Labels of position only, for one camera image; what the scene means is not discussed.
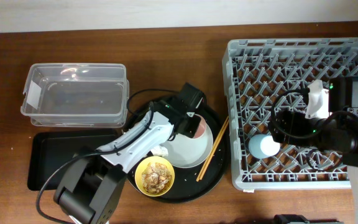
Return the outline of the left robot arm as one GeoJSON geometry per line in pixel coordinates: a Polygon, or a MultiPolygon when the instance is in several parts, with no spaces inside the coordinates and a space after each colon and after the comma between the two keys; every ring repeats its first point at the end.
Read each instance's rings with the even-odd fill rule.
{"type": "Polygon", "coordinates": [[[186,83],[180,91],[133,112],[139,122],[95,151],[74,156],[47,179],[64,175],[53,196],[71,223],[107,223],[114,213],[128,172],[154,147],[183,134],[192,138],[201,119],[195,115],[205,94],[186,83]]]}

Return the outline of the white round plate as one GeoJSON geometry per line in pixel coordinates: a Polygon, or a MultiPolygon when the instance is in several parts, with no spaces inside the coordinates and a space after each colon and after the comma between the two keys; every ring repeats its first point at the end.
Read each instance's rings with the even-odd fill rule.
{"type": "Polygon", "coordinates": [[[213,134],[205,119],[201,118],[195,137],[188,138],[177,134],[172,141],[161,144],[168,149],[168,156],[164,157],[172,166],[179,168],[191,168],[200,165],[209,156],[213,147],[213,134]]]}

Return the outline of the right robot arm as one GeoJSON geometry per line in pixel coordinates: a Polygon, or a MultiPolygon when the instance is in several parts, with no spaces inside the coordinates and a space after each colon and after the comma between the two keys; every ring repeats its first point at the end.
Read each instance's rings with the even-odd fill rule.
{"type": "Polygon", "coordinates": [[[332,78],[327,86],[315,80],[306,88],[283,92],[272,103],[270,114],[268,130],[274,141],[341,154],[332,168],[347,167],[358,223],[358,77],[332,78]],[[305,113],[276,109],[291,93],[306,97],[305,113]]]}

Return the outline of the white pink paper cup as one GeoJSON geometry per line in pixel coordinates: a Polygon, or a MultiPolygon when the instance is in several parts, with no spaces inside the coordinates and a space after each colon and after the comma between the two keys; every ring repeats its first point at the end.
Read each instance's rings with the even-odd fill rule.
{"type": "Polygon", "coordinates": [[[276,155],[280,143],[275,142],[271,135],[257,134],[249,140],[249,151],[257,159],[265,159],[276,155]]]}

